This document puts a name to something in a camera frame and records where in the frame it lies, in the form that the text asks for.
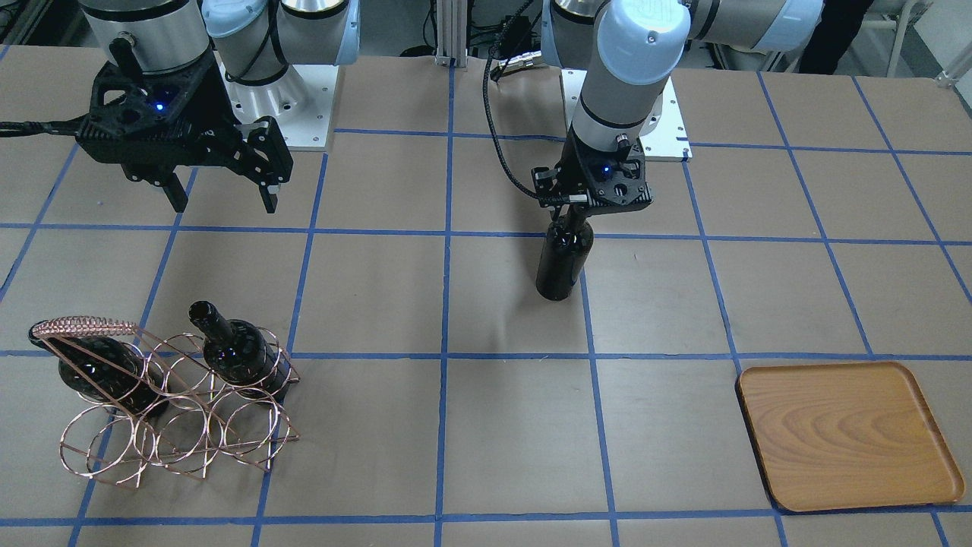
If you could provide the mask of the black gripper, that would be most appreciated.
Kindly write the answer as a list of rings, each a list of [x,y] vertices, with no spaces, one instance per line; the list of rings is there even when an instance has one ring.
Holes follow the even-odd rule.
[[[221,166],[261,187],[267,213],[277,209],[294,160],[270,115],[241,122],[213,53],[174,71],[132,79],[107,62],[93,81],[77,142],[94,160],[161,180],[176,213],[188,194],[176,166]]]
[[[622,213],[649,207],[654,200],[645,179],[645,153],[638,138],[619,134],[614,151],[601,151],[568,134],[552,169],[532,169],[542,207],[579,207],[586,213]]]

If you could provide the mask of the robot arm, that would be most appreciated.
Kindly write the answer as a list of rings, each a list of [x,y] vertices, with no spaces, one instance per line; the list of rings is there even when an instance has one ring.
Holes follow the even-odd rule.
[[[820,1],[545,1],[541,53],[584,81],[561,159],[532,170],[538,203],[557,218],[647,207],[634,157],[686,42],[791,51],[813,33]]]
[[[178,166],[256,184],[268,213],[291,151],[325,145],[323,71],[360,52],[358,1],[83,1],[106,52],[75,138],[91,159],[188,203]]]

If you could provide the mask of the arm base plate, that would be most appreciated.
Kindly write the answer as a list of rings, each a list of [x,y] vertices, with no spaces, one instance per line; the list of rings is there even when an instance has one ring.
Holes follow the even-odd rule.
[[[340,75],[338,66],[292,65],[281,79],[263,86],[224,84],[240,122],[271,115],[289,149],[326,152]]]
[[[617,144],[617,136],[625,134],[632,143],[635,155],[645,156],[647,160],[689,160],[692,158],[690,143],[685,131],[683,114],[674,89],[674,79],[670,77],[663,93],[657,97],[652,113],[645,119],[639,134],[632,128],[611,128],[598,124],[592,115],[580,105],[581,87],[586,71],[561,70],[563,91],[563,111],[566,125],[576,129],[576,134],[590,147]]]

